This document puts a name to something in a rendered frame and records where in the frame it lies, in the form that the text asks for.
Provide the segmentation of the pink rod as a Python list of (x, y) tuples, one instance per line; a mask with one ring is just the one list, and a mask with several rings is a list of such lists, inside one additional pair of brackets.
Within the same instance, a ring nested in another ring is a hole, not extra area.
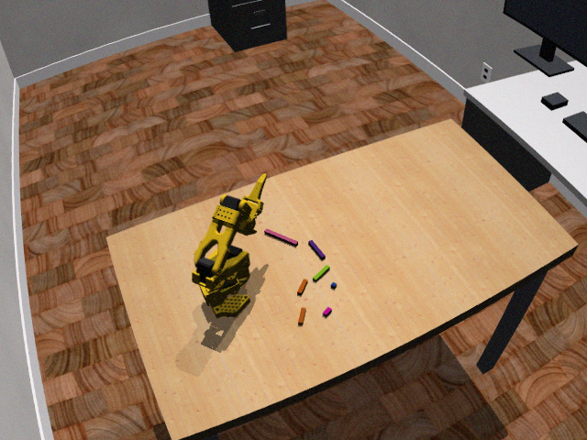
[(265, 229), (264, 234), (266, 234), (266, 235), (268, 235), (270, 237), (277, 238), (277, 239), (279, 239), (279, 240), (281, 240), (281, 241), (283, 241), (285, 243), (288, 243), (288, 244), (290, 244), (292, 246), (295, 246), (295, 247), (298, 245), (298, 241), (293, 240), (293, 239), (291, 239), (291, 238), (289, 238), (287, 236), (283, 236), (281, 234), (278, 234), (276, 232), (273, 232), (273, 231), (271, 231), (270, 229), (267, 229), (267, 228)]

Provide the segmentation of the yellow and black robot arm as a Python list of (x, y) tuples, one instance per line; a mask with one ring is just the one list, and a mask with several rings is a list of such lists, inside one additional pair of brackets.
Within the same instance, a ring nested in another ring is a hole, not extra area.
[[(250, 303), (248, 295), (237, 294), (249, 280), (249, 252), (231, 244), (242, 220), (249, 219), (251, 210), (246, 201), (223, 195), (205, 237), (194, 252), (196, 270), (192, 272), (192, 282), (203, 286), (216, 319), (237, 317)], [(222, 226), (226, 229), (220, 234)], [(216, 244), (218, 252), (216, 249), (209, 258), (205, 258), (205, 254)], [(228, 298), (229, 294), (237, 295)]]

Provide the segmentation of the lime green rod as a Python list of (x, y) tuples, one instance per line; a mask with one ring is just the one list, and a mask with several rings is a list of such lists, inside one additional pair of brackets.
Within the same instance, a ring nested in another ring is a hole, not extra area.
[(313, 277), (313, 281), (317, 282), (321, 277), (323, 277), (328, 271), (330, 270), (330, 267), (328, 265), (326, 265), (324, 268), (322, 268), (314, 277)]

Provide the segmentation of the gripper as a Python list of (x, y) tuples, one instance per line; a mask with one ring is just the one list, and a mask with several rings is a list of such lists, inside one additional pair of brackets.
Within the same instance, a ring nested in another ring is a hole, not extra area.
[[(261, 193), (263, 190), (264, 183), (266, 182), (266, 179), (267, 179), (267, 174), (266, 173), (262, 174), (260, 176), (260, 178), (257, 180), (251, 194), (249, 196), (245, 195), (242, 198), (243, 201), (246, 201), (250, 205), (250, 207), (252, 207), (251, 213), (249, 215), (249, 219), (242, 220), (242, 222), (239, 226), (239, 229), (237, 231), (242, 235), (248, 236), (248, 235), (253, 235), (253, 234), (257, 233), (257, 230), (254, 230), (254, 227), (256, 225), (255, 219), (257, 219), (257, 216), (259, 214), (261, 214), (261, 212), (263, 210), (263, 202), (260, 200), (260, 197), (261, 197)], [(251, 202), (249, 202), (249, 201), (251, 201)]]

